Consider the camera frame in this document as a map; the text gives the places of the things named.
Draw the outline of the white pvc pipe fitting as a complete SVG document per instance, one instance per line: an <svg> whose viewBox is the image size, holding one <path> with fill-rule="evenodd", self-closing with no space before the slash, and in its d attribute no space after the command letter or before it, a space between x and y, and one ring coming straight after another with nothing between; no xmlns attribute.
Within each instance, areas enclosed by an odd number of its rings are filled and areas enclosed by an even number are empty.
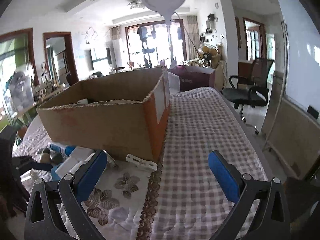
<svg viewBox="0 0 320 240"><path fill-rule="evenodd" d="M93 156L94 150L76 146L70 153L68 158L56 169L55 173L59 178L63 178L66 174L75 174L77 169L89 161Z"/></svg>

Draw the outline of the blue white tube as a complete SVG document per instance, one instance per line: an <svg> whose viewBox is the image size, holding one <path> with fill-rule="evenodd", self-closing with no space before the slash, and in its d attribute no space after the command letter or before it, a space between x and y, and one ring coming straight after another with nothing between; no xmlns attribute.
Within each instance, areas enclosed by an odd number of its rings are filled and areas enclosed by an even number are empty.
<svg viewBox="0 0 320 240"><path fill-rule="evenodd" d="M69 156L75 149L75 146L68 146L58 142L49 142L48 146L52 151L64 154L66 156Z"/></svg>

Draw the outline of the white floral quilt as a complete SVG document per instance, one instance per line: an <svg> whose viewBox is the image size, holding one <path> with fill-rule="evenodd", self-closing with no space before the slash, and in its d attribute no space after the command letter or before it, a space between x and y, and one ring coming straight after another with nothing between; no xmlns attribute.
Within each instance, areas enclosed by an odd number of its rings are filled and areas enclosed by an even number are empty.
<svg viewBox="0 0 320 240"><path fill-rule="evenodd" d="M48 146L50 138L38 116L31 122L22 143L13 152L13 156L31 155L40 162L38 150ZM136 167L127 161L116 161L117 167L112 167L112 161L107 161L107 167L92 190L88 200L82 202L84 212L93 225L105 239L150 239L153 216L156 212L156 197L158 196L159 175L156 171ZM24 172L22 185L31 193L35 180L43 178L54 181L55 168L52 174L47 171ZM63 207L57 204L60 217L67 233L75 239L80 239Z"/></svg>

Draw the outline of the checkered bed sheet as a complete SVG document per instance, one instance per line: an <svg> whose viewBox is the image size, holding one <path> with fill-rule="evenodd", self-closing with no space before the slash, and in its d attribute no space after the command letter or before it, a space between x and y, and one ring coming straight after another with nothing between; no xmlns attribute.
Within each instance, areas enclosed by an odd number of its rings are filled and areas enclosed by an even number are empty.
<svg viewBox="0 0 320 240"><path fill-rule="evenodd" d="M266 180L251 133L213 88L172 95L152 239L209 239L233 207L208 165L217 150L241 173Z"/></svg>

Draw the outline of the white board on stand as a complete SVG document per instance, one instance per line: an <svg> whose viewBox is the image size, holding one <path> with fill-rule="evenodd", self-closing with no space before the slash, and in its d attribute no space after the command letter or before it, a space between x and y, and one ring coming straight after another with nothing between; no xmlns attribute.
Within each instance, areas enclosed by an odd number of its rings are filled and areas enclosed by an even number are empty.
<svg viewBox="0 0 320 240"><path fill-rule="evenodd" d="M308 179L319 162L319 32L299 0L278 0L282 70L275 72L266 116L265 149L272 149L287 173Z"/></svg>

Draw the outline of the black whiteboard eraser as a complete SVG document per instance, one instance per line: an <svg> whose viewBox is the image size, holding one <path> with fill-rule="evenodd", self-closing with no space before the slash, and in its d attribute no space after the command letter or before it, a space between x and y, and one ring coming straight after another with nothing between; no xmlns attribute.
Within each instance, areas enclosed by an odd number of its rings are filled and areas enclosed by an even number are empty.
<svg viewBox="0 0 320 240"><path fill-rule="evenodd" d="M319 111L317 111L311 105L308 106L307 113L310 114L315 120L319 118Z"/></svg>

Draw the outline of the black office chair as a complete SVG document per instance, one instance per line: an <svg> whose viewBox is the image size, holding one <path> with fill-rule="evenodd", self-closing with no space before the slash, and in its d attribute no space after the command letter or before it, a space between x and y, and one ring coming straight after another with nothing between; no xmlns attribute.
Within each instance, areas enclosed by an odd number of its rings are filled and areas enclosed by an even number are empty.
<svg viewBox="0 0 320 240"><path fill-rule="evenodd" d="M234 103L235 109L241 107L239 114L243 122L246 122L243 115L245 105L252 108L267 106L269 94L267 80L273 64L273 59L255 58L248 77L232 75L228 79L231 88L222 90L223 96Z"/></svg>

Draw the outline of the brown cardboard box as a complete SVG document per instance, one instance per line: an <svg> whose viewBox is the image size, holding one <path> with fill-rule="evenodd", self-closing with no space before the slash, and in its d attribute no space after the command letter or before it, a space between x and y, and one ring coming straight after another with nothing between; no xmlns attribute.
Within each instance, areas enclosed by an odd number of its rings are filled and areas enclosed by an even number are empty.
<svg viewBox="0 0 320 240"><path fill-rule="evenodd" d="M170 112L168 71L136 69L80 81L37 113L50 139L157 162Z"/></svg>

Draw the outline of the purple storage box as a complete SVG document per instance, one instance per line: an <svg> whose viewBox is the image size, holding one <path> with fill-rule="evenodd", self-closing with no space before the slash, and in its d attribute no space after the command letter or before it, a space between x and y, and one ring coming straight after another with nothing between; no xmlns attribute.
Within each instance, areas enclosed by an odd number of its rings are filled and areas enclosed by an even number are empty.
<svg viewBox="0 0 320 240"><path fill-rule="evenodd" d="M215 70L197 66L176 66L169 68L168 72L180 79L180 92L196 88L215 87Z"/></svg>

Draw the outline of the standing electric fan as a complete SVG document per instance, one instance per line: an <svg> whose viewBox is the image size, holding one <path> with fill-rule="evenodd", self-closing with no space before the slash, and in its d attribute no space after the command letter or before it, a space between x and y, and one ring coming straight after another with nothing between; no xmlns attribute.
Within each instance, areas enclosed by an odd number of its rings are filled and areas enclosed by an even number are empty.
<svg viewBox="0 0 320 240"><path fill-rule="evenodd" d="M216 69L220 60L221 54L215 46L203 44L197 50L196 61L200 66Z"/></svg>

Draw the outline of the white plastic bracket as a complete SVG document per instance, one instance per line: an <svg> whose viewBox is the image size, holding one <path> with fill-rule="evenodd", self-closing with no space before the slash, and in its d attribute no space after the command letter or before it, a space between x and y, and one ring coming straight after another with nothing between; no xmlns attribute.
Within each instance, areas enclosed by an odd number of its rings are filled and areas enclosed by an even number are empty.
<svg viewBox="0 0 320 240"><path fill-rule="evenodd" d="M147 161L144 159L141 159L137 156L128 154L126 156L126 161L129 163L132 163L137 168L140 168L141 170L147 170L147 171L157 171L158 165L154 163L153 161Z"/></svg>

